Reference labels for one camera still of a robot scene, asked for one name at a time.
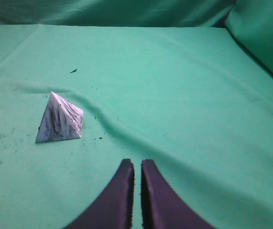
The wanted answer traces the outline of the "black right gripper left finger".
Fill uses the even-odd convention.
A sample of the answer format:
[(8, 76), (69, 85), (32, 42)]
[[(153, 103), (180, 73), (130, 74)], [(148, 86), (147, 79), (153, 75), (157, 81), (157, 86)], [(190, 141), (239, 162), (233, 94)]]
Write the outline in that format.
[(67, 229), (130, 229), (134, 202), (135, 170), (123, 159), (110, 182)]

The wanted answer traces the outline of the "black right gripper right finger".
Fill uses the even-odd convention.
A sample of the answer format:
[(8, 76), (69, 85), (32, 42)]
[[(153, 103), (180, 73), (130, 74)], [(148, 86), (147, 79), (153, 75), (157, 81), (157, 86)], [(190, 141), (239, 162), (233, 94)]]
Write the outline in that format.
[(212, 229), (172, 189), (152, 159), (141, 164), (141, 209), (145, 229)]

